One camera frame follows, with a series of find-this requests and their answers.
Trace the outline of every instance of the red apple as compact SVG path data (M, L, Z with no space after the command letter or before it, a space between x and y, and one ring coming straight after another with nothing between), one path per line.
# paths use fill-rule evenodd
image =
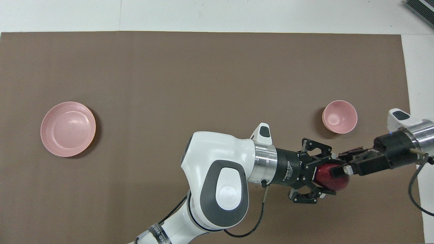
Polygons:
M340 191L344 189L348 185L350 176L345 175L340 178L333 178L330 169L336 166L339 166L339 164L327 163L318 166L313 181L332 191Z

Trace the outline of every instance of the brown mat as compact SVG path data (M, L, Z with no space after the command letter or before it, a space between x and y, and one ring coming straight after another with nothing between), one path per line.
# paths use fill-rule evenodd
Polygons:
M409 111L397 35L292 33L3 33L0 41L0 242L128 243L188 190L187 140L206 130L247 138L260 122L276 147L307 137L341 152L387 133L391 108ZM323 107L343 99L354 131L333 134ZM97 119L91 146L61 158L39 128L54 105L77 101ZM256 233L193 243L418 243L420 211L407 185L414 166L354 176L337 196L293 204L272 185ZM250 185L260 213L263 190Z

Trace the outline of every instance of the small pink bowl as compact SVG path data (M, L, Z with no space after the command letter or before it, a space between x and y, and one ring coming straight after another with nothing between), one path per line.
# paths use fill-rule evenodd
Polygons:
M322 112L322 122L332 132L345 134L357 124L357 112L347 101L336 100L327 105Z
M63 102L45 115L41 139L54 155L71 157L90 145L95 131L95 118L86 106L78 102Z

